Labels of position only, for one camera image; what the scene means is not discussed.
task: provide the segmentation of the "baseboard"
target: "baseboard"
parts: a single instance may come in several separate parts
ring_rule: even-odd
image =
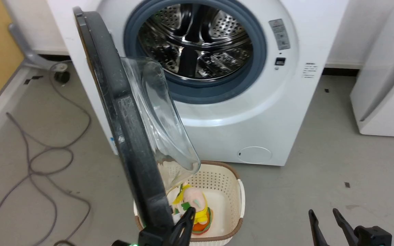
[[[362,69],[363,63],[327,61],[325,64],[325,67],[327,67],[327,68],[343,68],[343,69]]]
[[[56,56],[69,56],[66,47],[50,48],[50,47],[33,47],[36,54],[56,55]]]
[[[38,71],[36,68],[22,66],[16,70],[3,88],[0,93],[0,129],[7,121],[5,113],[11,112],[15,108],[27,89],[28,86],[24,85],[25,80],[36,75]]]

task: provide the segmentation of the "gray floor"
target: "gray floor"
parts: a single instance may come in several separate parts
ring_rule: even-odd
[[[74,79],[60,90],[93,115],[80,81],[72,75]],[[322,77],[285,167],[233,164],[244,182],[247,205],[243,226],[229,245],[312,245],[311,208],[330,245],[347,245],[333,218],[333,207],[354,227],[377,225],[394,237],[394,138],[358,133],[349,102],[354,83],[354,78]],[[45,79],[31,81],[13,115],[32,135],[54,145],[73,139],[86,122],[77,109],[56,96]],[[31,149],[35,153],[41,148],[32,145]],[[73,165],[53,179],[92,202],[92,213],[72,241],[78,246],[110,245],[118,238],[135,242],[138,230],[127,181],[95,118],[71,149]],[[35,165],[52,170],[67,158],[61,152],[50,153]],[[0,131],[0,199],[25,174],[21,136],[7,122]],[[56,228],[44,243],[48,246],[70,233],[86,207],[44,179],[37,180],[59,207]],[[1,209],[0,246],[30,245],[40,239],[52,222],[52,213],[51,205],[31,184],[22,184]]]

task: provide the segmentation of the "white appliance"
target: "white appliance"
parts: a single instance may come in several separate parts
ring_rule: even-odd
[[[394,136],[394,9],[351,93],[360,133]]]
[[[347,2],[48,0],[109,141],[74,6],[100,13],[120,56],[163,65],[201,159],[278,166],[289,156]]]

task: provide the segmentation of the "label sticker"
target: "label sticker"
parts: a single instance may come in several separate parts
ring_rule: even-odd
[[[315,63],[307,62],[303,67],[302,78],[314,78],[316,76],[318,67]]]
[[[275,34],[276,43],[279,50],[286,50],[290,48],[290,41],[282,19],[271,20],[268,22]]]
[[[114,153],[115,153],[115,154],[118,154],[118,148],[116,147],[115,139],[114,139],[113,137],[111,137],[111,138],[110,138],[110,141],[111,141],[112,144],[113,144]]]

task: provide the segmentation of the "stainless steel drum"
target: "stainless steel drum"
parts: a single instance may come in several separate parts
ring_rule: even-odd
[[[195,81],[228,76],[253,53],[247,32],[234,16],[198,4],[159,10],[142,25],[138,39],[167,72]]]

